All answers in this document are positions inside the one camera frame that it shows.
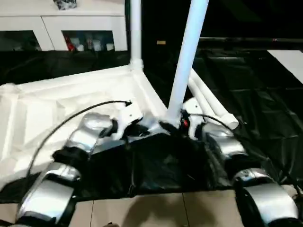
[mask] black plastic sheet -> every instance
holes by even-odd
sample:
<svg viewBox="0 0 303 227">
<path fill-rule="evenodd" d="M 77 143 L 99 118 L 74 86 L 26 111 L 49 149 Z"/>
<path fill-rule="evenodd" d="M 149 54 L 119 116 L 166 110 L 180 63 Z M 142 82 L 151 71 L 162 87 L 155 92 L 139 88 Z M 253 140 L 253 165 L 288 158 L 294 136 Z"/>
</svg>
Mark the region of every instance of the black plastic sheet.
<svg viewBox="0 0 303 227">
<path fill-rule="evenodd" d="M 168 105 L 178 53 L 162 47 L 154 53 L 145 57 L 144 72 Z M 126 52 L 10 52 L 5 56 L 0 64 L 2 84 L 105 69 L 129 61 Z M 249 140 L 243 142 L 248 152 L 279 183 L 290 182 L 267 155 L 302 185 L 303 85 L 266 51 L 198 50 L 193 68 L 239 119 L 236 132 Z M 8 184 L 0 193 L 0 202 L 19 202 L 23 182 Z M 161 134 L 93 155 L 78 200 L 229 188 L 224 171 L 203 145 Z"/>
</svg>

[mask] floor tile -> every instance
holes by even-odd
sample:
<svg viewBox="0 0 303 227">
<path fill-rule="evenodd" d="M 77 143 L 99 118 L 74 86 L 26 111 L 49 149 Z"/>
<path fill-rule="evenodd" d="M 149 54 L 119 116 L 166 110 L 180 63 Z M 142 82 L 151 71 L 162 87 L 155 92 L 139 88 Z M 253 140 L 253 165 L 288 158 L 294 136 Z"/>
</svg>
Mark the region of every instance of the floor tile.
<svg viewBox="0 0 303 227">
<path fill-rule="evenodd" d="M 89 227 L 93 201 L 78 202 L 69 227 Z"/>
<path fill-rule="evenodd" d="M 15 223 L 17 204 L 0 204 L 0 219 Z"/>
<path fill-rule="evenodd" d="M 188 226 L 182 194 L 94 201 L 91 227 L 109 222 L 120 227 Z"/>
<path fill-rule="evenodd" d="M 190 227 L 243 227 L 234 191 L 185 193 Z"/>
</svg>

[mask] metal bracket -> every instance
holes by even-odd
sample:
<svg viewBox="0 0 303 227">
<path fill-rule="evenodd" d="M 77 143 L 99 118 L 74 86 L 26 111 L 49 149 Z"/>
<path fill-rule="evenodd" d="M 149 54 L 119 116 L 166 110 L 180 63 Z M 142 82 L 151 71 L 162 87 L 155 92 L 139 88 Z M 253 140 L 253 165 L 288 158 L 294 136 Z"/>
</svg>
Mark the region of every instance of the metal bracket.
<svg viewBox="0 0 303 227">
<path fill-rule="evenodd" d="M 196 114 L 189 116 L 190 127 L 188 130 L 188 136 L 192 140 L 197 140 L 197 138 L 195 137 L 196 129 L 201 123 L 204 122 L 203 116 L 198 116 L 197 114 L 202 114 L 202 109 L 196 98 L 191 98 L 187 100 L 183 104 L 183 109 L 186 110 L 186 112 L 188 112 L 189 114 Z"/>
<path fill-rule="evenodd" d="M 118 122 L 118 130 L 117 133 L 112 134 L 112 140 L 120 140 L 127 126 L 142 118 L 143 113 L 141 112 L 137 103 L 132 103 L 131 105 L 120 110 L 119 115 L 114 117 L 114 119 Z"/>
</svg>

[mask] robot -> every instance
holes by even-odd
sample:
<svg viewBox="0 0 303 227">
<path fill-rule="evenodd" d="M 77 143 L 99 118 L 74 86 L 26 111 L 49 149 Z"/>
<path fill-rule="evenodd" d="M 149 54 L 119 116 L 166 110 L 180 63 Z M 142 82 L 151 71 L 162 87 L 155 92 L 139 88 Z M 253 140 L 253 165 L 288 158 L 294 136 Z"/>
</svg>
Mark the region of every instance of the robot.
<svg viewBox="0 0 303 227">
<path fill-rule="evenodd" d="M 98 139 L 121 139 L 127 126 L 140 123 L 141 116 L 138 114 L 127 120 L 128 123 L 123 119 L 87 113 L 25 194 L 12 226 L 68 226 L 75 211 L 74 198 L 83 166 L 89 161 Z M 225 169 L 235 189 L 245 227 L 303 226 L 293 199 L 248 155 L 232 131 L 220 124 L 204 122 L 202 117 L 187 119 L 189 137 L 202 140 Z"/>
</svg>

